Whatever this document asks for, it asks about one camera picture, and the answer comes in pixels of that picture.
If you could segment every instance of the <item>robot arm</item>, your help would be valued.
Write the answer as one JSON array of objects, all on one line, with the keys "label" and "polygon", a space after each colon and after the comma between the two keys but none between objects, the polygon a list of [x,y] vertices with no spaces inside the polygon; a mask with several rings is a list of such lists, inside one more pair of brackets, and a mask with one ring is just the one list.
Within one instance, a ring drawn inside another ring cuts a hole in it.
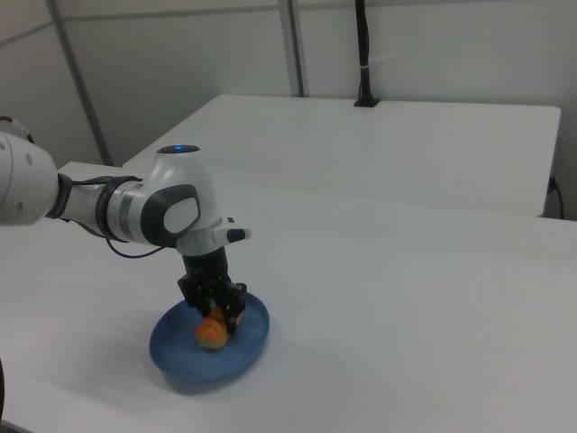
[{"label": "robot arm", "polygon": [[79,223],[120,242],[176,248],[187,274],[179,287],[205,316],[212,300],[229,333],[244,309],[246,286],[228,277],[224,246],[250,230],[223,219],[215,184],[196,146],[160,149],[151,174],[74,181],[57,173],[48,153],[0,133],[0,225],[29,225],[42,217]]}]

